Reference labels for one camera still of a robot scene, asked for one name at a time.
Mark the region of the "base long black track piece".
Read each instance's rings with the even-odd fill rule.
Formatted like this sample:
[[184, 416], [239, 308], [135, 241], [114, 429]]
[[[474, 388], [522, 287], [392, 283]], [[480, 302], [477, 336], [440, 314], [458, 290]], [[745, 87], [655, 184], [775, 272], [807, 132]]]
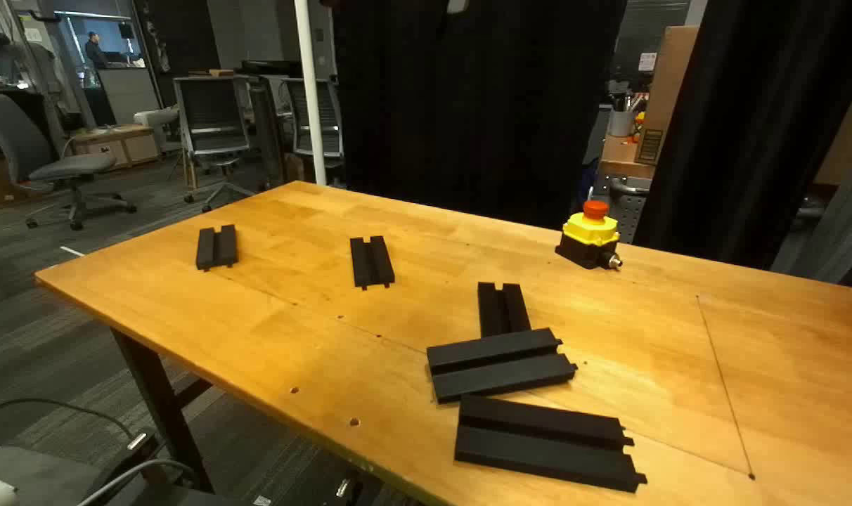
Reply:
[[508, 333], [508, 332], [527, 332], [527, 312], [522, 301], [522, 290], [516, 283], [477, 283], [477, 322], [480, 333]]

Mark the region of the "mesh back office chair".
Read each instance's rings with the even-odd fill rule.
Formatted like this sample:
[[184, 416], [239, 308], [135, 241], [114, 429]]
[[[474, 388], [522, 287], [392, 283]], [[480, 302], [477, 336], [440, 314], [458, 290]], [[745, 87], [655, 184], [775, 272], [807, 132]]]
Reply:
[[180, 108], [183, 159], [190, 182], [184, 200], [193, 203], [205, 194], [198, 211], [211, 211], [222, 194], [250, 197], [250, 189], [233, 180], [233, 172], [250, 151], [250, 135], [239, 104], [239, 79], [177, 75], [173, 94]]

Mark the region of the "grey office chair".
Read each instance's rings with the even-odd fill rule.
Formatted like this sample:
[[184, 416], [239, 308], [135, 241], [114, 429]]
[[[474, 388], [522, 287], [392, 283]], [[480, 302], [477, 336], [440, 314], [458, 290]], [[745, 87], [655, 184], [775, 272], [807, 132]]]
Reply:
[[90, 200], [110, 200], [135, 214], [138, 205], [121, 190], [80, 190], [83, 182], [114, 168], [113, 153], [59, 153], [42, 130], [7, 94], [0, 94], [0, 153], [7, 177], [23, 190], [66, 190], [66, 225], [80, 231], [90, 217]]

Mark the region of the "short black track piece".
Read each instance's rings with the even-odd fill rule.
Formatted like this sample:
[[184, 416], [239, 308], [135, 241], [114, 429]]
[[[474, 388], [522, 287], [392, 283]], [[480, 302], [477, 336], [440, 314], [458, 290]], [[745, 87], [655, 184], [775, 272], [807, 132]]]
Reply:
[[222, 225], [219, 231], [201, 227], [197, 239], [197, 266], [233, 266], [239, 260], [236, 227]]
[[387, 245], [381, 236], [352, 239], [349, 248], [352, 248], [354, 283], [360, 290], [368, 290], [370, 283], [390, 287], [397, 280]]

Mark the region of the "white vertical pole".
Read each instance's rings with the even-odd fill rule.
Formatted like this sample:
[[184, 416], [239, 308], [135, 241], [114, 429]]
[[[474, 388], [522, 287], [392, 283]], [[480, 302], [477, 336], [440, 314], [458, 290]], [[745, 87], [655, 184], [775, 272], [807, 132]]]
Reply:
[[319, 101], [316, 101], [309, 0], [291, 0], [291, 6], [295, 6], [295, 30], [297, 30], [297, 49], [301, 49], [301, 73], [302, 73], [302, 97], [305, 97], [305, 118], [309, 118], [311, 168], [315, 168], [315, 182], [326, 184], [326, 159], [323, 159], [323, 130], [319, 130]]

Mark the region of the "black curtain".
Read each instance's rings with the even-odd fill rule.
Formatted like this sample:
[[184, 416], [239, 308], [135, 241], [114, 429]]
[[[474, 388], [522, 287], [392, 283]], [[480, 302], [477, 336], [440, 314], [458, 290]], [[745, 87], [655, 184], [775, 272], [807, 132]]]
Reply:
[[346, 184], [567, 220], [627, 0], [331, 0]]

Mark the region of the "wooden table black legs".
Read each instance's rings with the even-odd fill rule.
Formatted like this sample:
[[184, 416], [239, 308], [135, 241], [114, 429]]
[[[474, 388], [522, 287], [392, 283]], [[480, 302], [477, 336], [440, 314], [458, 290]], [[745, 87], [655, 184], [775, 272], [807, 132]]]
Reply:
[[281, 189], [39, 269], [177, 359], [432, 503], [852, 506], [852, 290], [645, 248]]

